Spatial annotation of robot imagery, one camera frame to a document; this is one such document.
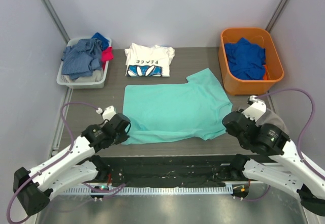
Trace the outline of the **teal t shirt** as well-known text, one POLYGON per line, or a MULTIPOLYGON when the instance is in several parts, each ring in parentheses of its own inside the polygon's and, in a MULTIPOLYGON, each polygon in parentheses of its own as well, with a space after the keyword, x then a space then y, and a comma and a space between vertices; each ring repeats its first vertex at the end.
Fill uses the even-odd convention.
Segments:
POLYGON ((225 133, 222 119, 233 104, 210 69, 182 84, 128 85, 123 114, 131 121, 130 144, 211 140, 225 133))

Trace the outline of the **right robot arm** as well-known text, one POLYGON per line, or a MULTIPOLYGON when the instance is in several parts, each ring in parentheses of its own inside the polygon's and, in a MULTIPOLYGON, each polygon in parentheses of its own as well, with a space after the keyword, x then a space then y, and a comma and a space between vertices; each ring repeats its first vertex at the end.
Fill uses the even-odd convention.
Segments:
POLYGON ((232 179, 261 181, 293 196, 310 212, 324 216, 324 180, 299 158, 297 147, 278 115, 268 109, 259 120, 255 120, 239 110, 228 114, 222 124, 229 135, 237 138, 242 148, 267 156, 287 170, 286 173, 277 171, 237 154, 229 166, 232 179))

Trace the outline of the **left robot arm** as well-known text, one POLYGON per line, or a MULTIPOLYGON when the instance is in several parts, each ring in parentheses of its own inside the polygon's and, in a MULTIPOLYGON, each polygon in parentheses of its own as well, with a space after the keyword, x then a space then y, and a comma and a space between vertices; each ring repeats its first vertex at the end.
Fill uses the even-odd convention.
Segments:
POLYGON ((27 216, 42 211, 51 200, 79 183, 95 180, 104 182, 110 167, 97 155, 102 149, 128 139, 130 120, 121 113, 105 119, 101 124, 88 126, 72 146, 46 162, 14 173, 13 192, 27 216))

